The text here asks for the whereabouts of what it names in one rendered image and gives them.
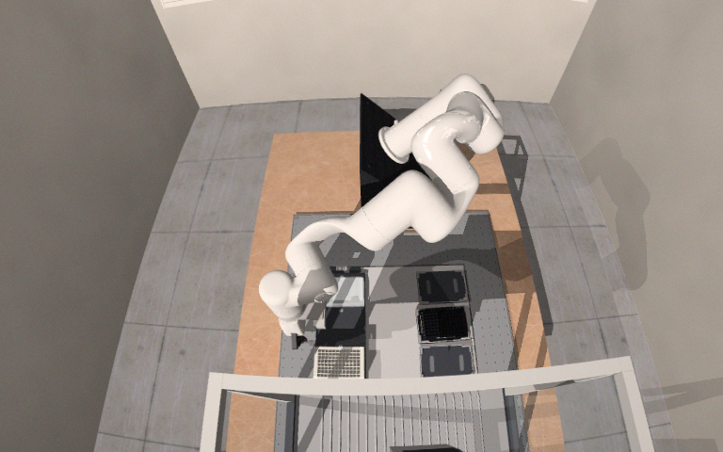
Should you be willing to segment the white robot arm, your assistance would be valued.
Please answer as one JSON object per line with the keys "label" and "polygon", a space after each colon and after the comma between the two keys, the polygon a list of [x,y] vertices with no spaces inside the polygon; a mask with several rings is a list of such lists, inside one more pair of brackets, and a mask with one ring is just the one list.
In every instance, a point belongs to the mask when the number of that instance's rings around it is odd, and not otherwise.
{"label": "white robot arm", "polygon": [[402,121],[382,127],[378,136],[399,164],[413,153],[435,184],[422,172],[407,170],[352,216],[323,218],[300,232],[285,251],[294,277],[272,270],[259,284],[262,300],[279,319],[312,319],[315,329],[326,328],[326,300],[337,293],[338,283],[319,245],[333,234],[346,233],[373,251],[410,226],[429,243],[449,235],[480,182],[456,143],[473,153],[489,153],[502,141],[504,124],[488,93],[464,73]]}

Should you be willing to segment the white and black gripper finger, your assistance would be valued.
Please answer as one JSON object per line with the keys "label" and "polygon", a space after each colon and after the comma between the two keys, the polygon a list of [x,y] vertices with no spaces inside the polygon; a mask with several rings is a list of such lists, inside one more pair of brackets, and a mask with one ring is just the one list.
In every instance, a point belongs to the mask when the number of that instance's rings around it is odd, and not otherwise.
{"label": "white and black gripper finger", "polygon": [[291,333],[292,337],[292,349],[298,349],[303,342],[307,342],[307,338],[304,336],[297,336],[297,333]]}

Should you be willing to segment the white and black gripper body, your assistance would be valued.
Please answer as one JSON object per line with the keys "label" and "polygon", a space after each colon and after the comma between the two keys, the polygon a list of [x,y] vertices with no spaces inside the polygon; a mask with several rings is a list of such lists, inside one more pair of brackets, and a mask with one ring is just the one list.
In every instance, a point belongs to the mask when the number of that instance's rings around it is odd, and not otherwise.
{"label": "white and black gripper body", "polygon": [[291,336],[291,333],[297,333],[297,335],[303,336],[305,333],[306,319],[297,319],[294,321],[283,321],[279,319],[283,332]]}

